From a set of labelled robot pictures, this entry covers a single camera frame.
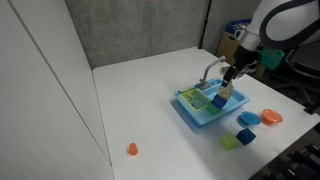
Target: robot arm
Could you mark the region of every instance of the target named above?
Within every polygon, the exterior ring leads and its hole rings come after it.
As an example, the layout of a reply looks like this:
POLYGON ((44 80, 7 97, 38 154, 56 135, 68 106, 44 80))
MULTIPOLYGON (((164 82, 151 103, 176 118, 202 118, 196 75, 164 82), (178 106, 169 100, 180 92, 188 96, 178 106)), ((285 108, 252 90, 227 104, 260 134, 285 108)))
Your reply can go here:
POLYGON ((240 39, 222 87, 259 57, 263 47, 284 50, 320 38, 320 4, 318 0, 262 0, 250 25, 240 39))

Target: toy sink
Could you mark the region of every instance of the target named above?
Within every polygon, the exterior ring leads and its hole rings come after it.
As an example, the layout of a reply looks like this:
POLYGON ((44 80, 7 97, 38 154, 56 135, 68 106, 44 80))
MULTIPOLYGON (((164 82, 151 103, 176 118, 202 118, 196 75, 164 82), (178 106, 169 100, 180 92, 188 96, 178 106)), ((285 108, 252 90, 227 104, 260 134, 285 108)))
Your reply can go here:
POLYGON ((215 114, 210 113, 207 110, 207 104, 210 103, 213 97, 217 94, 222 83, 222 79, 214 78, 208 80, 208 82, 211 84, 211 87, 205 90, 197 88, 199 86, 199 84, 197 84, 193 87, 176 91, 174 93, 183 111, 190 117, 197 127, 203 127, 204 125, 227 115, 250 101, 246 95, 236 88, 233 88, 232 96, 223 109, 221 111, 217 111, 215 114))

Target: faucet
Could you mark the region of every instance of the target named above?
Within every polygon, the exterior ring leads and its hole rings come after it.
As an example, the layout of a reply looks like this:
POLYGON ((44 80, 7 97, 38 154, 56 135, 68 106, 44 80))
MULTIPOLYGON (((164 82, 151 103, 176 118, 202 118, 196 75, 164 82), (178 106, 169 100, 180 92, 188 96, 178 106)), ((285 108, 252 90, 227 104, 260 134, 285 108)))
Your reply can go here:
POLYGON ((215 60, 213 63, 208 65, 208 67, 204 71, 203 78, 200 79, 200 89, 204 90, 211 87, 210 83, 206 80, 209 69, 212 68, 214 65, 218 64, 219 62, 224 62, 225 60, 226 60, 226 57, 221 56, 219 59, 215 60))

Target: white wall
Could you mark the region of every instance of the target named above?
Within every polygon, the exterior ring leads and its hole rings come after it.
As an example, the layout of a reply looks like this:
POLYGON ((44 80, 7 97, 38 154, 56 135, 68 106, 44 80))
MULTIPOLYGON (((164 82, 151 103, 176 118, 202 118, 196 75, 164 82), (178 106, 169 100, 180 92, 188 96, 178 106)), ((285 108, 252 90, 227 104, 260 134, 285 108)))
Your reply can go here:
POLYGON ((113 180, 34 43, 0 0, 0 179, 113 180))
POLYGON ((64 0, 11 0, 81 118, 109 157, 91 69, 64 0))

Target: green block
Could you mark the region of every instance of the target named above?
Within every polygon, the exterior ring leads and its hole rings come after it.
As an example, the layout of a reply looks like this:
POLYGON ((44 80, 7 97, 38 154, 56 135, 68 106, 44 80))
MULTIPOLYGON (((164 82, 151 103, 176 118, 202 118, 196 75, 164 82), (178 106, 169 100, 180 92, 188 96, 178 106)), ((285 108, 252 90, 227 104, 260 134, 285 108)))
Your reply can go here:
POLYGON ((219 142, 223 149, 226 151, 229 149, 233 149, 240 144, 237 137, 231 133, 224 135, 219 142))
POLYGON ((216 106, 214 106, 211 103, 208 103, 207 105, 207 111, 209 111, 212 115, 216 115, 218 114, 221 110, 219 108, 217 108, 216 106))

